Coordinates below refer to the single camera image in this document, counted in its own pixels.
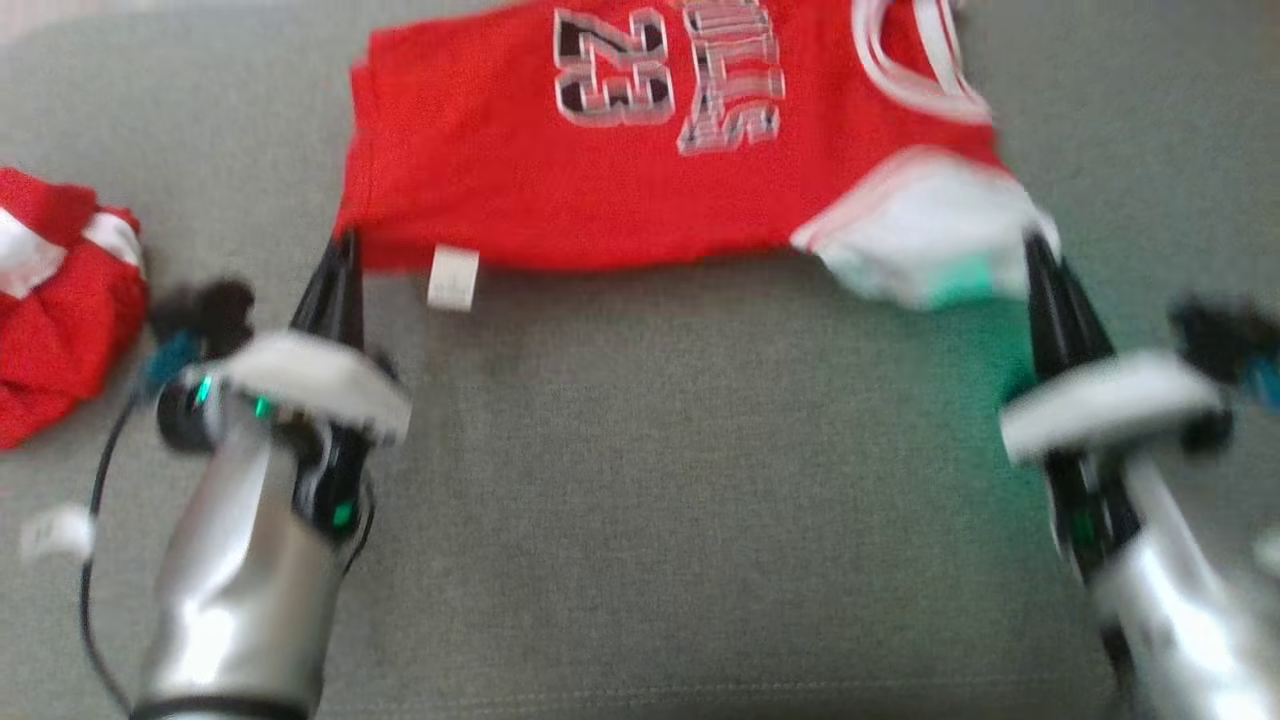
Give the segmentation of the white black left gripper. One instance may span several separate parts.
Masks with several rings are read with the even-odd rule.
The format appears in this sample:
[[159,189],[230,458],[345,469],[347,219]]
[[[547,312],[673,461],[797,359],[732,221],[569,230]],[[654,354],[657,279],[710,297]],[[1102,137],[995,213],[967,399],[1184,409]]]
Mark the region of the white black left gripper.
[[[340,324],[344,345],[333,342],[340,340]],[[260,334],[228,357],[180,370],[157,396],[157,428],[179,454],[212,454],[238,423],[264,433],[269,448],[294,461],[293,511],[343,544],[366,514],[362,480],[370,452],[404,441],[412,411],[403,386],[361,352],[357,232],[326,245],[291,329],[308,334]]]

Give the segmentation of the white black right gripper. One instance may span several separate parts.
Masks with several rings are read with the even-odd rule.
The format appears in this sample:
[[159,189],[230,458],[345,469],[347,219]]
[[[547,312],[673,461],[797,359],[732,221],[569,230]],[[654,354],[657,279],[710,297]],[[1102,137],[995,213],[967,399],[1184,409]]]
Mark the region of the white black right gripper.
[[1011,464],[1044,473],[1055,543],[1088,582],[1140,529],[1124,462],[1166,439],[1221,448],[1231,411],[1219,387],[1175,354],[1111,357],[1083,283],[1046,237],[1028,236],[1025,263],[1033,366],[1050,380],[1001,409],[1000,432]]

